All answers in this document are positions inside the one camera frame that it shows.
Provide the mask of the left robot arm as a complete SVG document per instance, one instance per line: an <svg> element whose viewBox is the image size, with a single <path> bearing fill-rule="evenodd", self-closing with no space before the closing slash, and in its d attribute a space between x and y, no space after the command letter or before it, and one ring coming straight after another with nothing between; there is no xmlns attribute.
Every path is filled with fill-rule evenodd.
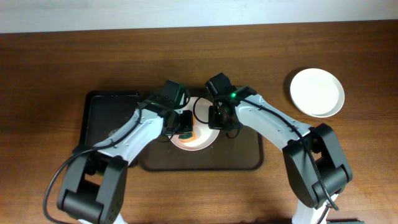
<svg viewBox="0 0 398 224"><path fill-rule="evenodd" d="M168 80L163 89L137 104L129 121L91 147L79 146L59 168L64 178L57 208L82 223L124 223L127 170L160 135L190 132L187 88Z"/></svg>

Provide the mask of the large brown tray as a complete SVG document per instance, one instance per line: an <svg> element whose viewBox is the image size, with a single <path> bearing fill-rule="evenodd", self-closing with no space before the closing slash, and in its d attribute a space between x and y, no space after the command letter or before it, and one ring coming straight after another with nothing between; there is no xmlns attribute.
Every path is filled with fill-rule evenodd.
<svg viewBox="0 0 398 224"><path fill-rule="evenodd" d="M191 96L211 101L205 89L194 88ZM262 136L255 130L242 127L240 132L223 131L208 147L199 151L185 151L166 136L150 142L139 154L137 163L146 171L198 170L256 170L264 162Z"/></svg>

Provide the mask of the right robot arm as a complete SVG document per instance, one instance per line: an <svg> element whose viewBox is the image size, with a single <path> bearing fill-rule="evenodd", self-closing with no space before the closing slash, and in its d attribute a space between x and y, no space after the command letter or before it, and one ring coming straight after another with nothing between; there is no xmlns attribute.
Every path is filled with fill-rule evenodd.
<svg viewBox="0 0 398 224"><path fill-rule="evenodd" d="M290 187L298 198L292 223L326 223L330 210L338 210L337 196L353 179L334 130L325 123L313 127L283 114L248 86L237 88L224 73L206 84L213 104L211 129L252 128L283 154Z"/></svg>

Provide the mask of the green orange sponge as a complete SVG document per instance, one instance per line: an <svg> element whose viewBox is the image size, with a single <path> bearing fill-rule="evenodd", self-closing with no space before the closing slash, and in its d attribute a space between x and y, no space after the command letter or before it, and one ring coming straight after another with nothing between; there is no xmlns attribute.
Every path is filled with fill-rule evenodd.
<svg viewBox="0 0 398 224"><path fill-rule="evenodd" d="M180 134L178 136L180 142L192 142L197 139L197 136L194 131Z"/></svg>

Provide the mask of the small black tray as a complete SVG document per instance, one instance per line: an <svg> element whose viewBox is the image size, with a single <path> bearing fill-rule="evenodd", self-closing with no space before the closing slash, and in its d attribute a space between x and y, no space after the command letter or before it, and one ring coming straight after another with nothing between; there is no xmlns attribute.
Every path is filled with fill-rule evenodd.
<svg viewBox="0 0 398 224"><path fill-rule="evenodd" d="M93 146L126 124L140 101L136 90L94 90L87 93L79 143Z"/></svg>

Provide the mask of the pinkish white plate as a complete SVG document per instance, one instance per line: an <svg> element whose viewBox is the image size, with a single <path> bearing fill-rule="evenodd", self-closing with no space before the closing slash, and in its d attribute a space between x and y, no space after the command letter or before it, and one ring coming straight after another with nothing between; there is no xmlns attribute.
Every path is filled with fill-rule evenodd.
<svg viewBox="0 0 398 224"><path fill-rule="evenodd" d="M210 129L208 126L208 109L212 105L211 101L193 96L183 110L190 110L193 115L193 131L197 139L192 142L180 142L179 135L174 136L171 142L185 151L199 151L210 146L218 137L220 131Z"/></svg>

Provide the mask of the cream plate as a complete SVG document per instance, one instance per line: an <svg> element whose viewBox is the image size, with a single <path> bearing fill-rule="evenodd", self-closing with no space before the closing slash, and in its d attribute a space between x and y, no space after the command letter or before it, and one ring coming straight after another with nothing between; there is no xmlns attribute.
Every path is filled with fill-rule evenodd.
<svg viewBox="0 0 398 224"><path fill-rule="evenodd" d="M345 103L341 82L330 72L319 68L297 72L290 82L289 93L301 112L315 118L334 116Z"/></svg>

